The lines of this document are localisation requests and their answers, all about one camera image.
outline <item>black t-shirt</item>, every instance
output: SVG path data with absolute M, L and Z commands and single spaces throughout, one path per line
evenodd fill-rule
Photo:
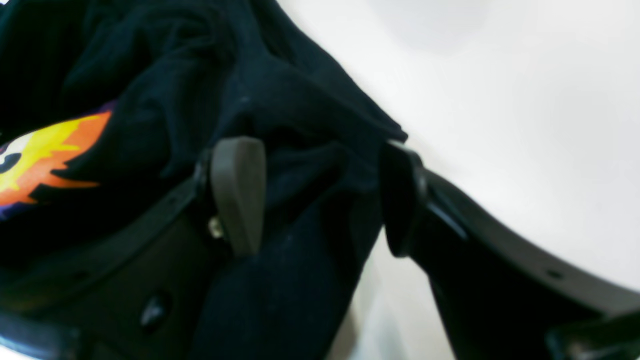
M 380 231 L 377 154 L 400 127 L 274 0 L 0 9 L 0 263 L 125 224 L 204 148 L 254 136 L 263 247 L 211 284 L 192 359 L 323 357 Z

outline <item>white background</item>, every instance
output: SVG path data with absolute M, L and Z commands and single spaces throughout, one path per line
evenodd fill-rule
M 640 291 L 640 3 L 280 4 L 427 167 L 545 250 Z M 452 359 L 424 275 L 384 241 L 349 315 L 356 347 L 333 358 Z

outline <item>graphic print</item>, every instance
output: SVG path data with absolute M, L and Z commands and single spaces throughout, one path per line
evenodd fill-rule
M 31 193 L 40 184 L 55 188 L 92 188 L 98 183 L 64 179 L 52 174 L 84 154 L 100 138 L 111 110 L 51 125 L 0 147 L 0 221 L 9 212 L 37 204 Z

